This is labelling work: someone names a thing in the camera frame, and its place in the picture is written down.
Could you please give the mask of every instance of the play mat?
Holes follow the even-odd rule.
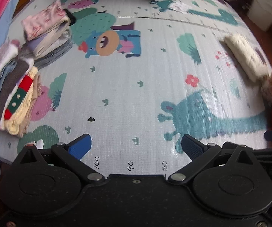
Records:
[[[21,20],[54,0],[32,0],[10,26],[24,43]],[[92,145],[81,159],[106,177],[170,175],[191,160],[184,134],[222,145],[265,148],[266,117],[258,85],[250,82],[222,39],[244,35],[263,61],[251,31],[223,0],[61,0],[77,18],[74,46],[39,71],[38,98],[28,133],[0,132],[0,159],[13,161],[23,146],[44,148],[84,133]]]

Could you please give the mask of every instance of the printed number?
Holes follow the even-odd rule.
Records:
[[[96,167],[97,169],[99,169],[99,168],[98,168],[98,166],[99,166],[99,162],[98,162],[98,161],[99,161],[99,157],[96,156],[94,159],[95,159],[95,162],[94,162],[94,165],[95,165],[95,166],[94,166],[94,167]]]
[[[131,171],[132,169],[134,169],[133,167],[131,167],[131,166],[133,166],[133,162],[130,161],[130,162],[128,163],[128,165],[129,165],[129,166],[127,167],[127,169],[128,169],[129,171]]]
[[[162,162],[162,165],[163,165],[162,170],[167,171],[167,162],[165,160]]]

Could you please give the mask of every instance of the pink cartoon animal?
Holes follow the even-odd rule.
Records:
[[[84,8],[92,4],[97,3],[99,0],[81,0],[77,2],[72,2],[69,4],[68,8]]]
[[[62,89],[67,77],[66,73],[61,74],[50,84],[50,88],[45,85],[41,87],[41,95],[36,100],[31,113],[31,121],[42,119],[49,111],[55,111],[59,106]]]

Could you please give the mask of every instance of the triangular cutout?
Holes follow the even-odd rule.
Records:
[[[252,165],[253,162],[250,159],[250,157],[247,155],[246,151],[241,151],[239,158],[237,160],[238,163],[243,163],[243,164],[248,164],[248,165]]]
[[[28,150],[25,154],[25,156],[22,158],[20,164],[25,164],[25,163],[32,163],[32,162],[36,162],[36,158],[33,154],[32,150]]]

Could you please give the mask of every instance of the yellow cloth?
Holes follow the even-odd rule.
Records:
[[[28,76],[33,80],[34,76],[37,74],[38,69],[34,66],[28,73]],[[23,122],[32,100],[33,95],[33,83],[31,84],[25,98],[14,112],[9,120],[5,120],[5,130],[11,135],[17,135],[19,133],[19,125]]]

